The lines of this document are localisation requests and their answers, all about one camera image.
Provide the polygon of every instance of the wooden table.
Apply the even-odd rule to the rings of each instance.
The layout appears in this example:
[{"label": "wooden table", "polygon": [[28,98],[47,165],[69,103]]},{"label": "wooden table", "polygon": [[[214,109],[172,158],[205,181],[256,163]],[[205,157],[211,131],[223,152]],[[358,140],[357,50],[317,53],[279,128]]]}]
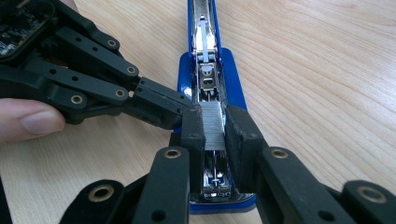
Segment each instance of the wooden table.
[{"label": "wooden table", "polygon": [[[218,0],[251,116],[271,146],[291,149],[322,183],[352,179],[396,193],[396,3]],[[170,88],[187,50],[186,1],[82,1],[82,15],[121,42],[141,76]],[[149,171],[170,132],[121,115],[0,150],[15,223],[57,223],[99,179],[127,185]],[[259,223],[257,210],[191,223]]]}]

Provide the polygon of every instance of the silver metal mechanism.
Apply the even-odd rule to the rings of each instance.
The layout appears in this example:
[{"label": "silver metal mechanism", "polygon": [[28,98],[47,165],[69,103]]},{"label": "silver metal mechanism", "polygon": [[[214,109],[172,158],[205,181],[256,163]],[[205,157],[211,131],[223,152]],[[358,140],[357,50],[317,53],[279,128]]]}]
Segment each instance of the silver metal mechanism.
[{"label": "silver metal mechanism", "polygon": [[233,187],[224,140],[226,90],[216,39],[212,0],[191,0],[192,55],[195,60],[192,100],[202,108],[205,133],[204,185],[192,203],[235,203],[252,194],[239,194]]}]

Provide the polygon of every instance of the human hand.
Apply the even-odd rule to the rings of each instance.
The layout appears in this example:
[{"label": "human hand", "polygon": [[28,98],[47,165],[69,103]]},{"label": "human hand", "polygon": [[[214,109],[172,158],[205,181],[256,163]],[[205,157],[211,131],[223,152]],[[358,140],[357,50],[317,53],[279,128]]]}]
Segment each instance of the human hand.
[{"label": "human hand", "polygon": [[[62,0],[77,11],[73,0]],[[50,105],[20,99],[0,99],[0,146],[36,138],[64,128],[62,114]]]}]

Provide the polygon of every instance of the light wood surface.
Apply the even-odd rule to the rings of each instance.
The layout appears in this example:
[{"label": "light wood surface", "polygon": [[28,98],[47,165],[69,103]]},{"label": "light wood surface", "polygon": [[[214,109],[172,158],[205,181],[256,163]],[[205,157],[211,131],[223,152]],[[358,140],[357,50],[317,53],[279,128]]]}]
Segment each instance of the light wood surface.
[{"label": "light wood surface", "polygon": [[[177,84],[187,50],[186,1],[82,1],[79,12],[121,42],[141,76]],[[218,0],[247,106],[271,146],[291,149],[322,183],[352,179],[396,193],[396,3]],[[121,115],[0,148],[15,223],[57,223],[85,186],[127,185],[149,171],[170,133]],[[191,223],[260,223],[245,214]]]}]

